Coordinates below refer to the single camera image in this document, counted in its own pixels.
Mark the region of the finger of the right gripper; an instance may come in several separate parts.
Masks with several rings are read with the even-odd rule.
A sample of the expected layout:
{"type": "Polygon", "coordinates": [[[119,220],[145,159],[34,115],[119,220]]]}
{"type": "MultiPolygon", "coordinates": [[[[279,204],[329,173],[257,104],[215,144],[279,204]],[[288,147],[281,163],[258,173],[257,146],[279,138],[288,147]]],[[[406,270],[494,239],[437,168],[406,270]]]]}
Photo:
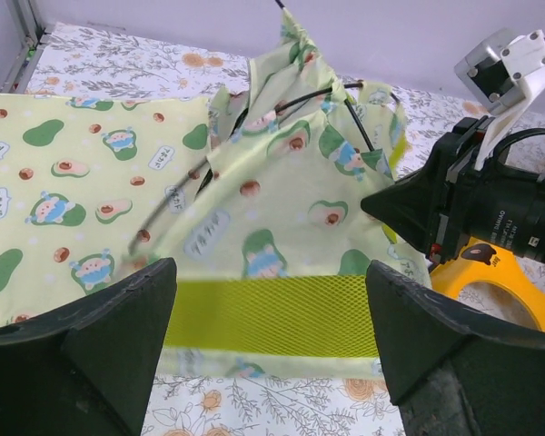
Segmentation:
{"type": "Polygon", "coordinates": [[[441,216],[449,206],[449,168],[444,157],[432,156],[419,170],[361,200],[362,211],[388,225],[423,254],[438,254],[441,216]]]}

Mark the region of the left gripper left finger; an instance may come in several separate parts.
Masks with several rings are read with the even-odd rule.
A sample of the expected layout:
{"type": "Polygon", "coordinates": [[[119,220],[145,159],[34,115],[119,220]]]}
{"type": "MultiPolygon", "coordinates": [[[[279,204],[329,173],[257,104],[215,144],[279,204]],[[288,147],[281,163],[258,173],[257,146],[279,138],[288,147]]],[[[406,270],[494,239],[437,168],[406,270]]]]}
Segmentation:
{"type": "Polygon", "coordinates": [[[176,264],[0,328],[0,435],[138,435],[176,294],[176,264]]]}

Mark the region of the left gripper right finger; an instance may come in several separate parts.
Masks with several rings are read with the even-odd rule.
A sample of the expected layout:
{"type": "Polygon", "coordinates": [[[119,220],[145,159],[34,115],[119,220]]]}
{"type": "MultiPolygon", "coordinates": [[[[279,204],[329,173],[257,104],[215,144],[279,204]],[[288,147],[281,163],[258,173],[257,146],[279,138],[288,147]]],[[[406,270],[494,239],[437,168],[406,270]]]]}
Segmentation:
{"type": "Polygon", "coordinates": [[[369,310],[408,435],[545,435],[545,332],[475,310],[379,261],[369,310]]]}

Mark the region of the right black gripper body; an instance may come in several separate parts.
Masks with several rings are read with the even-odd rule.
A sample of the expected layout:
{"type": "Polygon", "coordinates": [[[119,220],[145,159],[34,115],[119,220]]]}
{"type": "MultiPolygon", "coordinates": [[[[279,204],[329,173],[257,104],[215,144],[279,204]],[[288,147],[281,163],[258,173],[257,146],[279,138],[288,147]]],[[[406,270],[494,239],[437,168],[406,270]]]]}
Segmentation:
{"type": "Polygon", "coordinates": [[[458,257],[470,238],[545,263],[545,171],[506,163],[514,144],[545,135],[544,128],[508,134],[481,169],[474,165],[491,118],[465,117],[432,150],[437,158],[431,200],[431,260],[458,257]]]}

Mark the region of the green avocado pet tent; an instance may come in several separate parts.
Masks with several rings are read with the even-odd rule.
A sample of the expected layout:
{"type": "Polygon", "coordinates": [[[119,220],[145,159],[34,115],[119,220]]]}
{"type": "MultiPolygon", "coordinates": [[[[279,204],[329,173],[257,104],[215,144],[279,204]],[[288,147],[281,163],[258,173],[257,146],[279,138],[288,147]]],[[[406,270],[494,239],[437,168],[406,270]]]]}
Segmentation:
{"type": "Polygon", "coordinates": [[[393,185],[406,116],[386,84],[345,84],[289,12],[240,95],[210,107],[203,182],[170,189],[129,249],[172,258],[159,369],[182,376],[378,378],[365,276],[421,284],[422,255],[361,208],[393,185]]]}

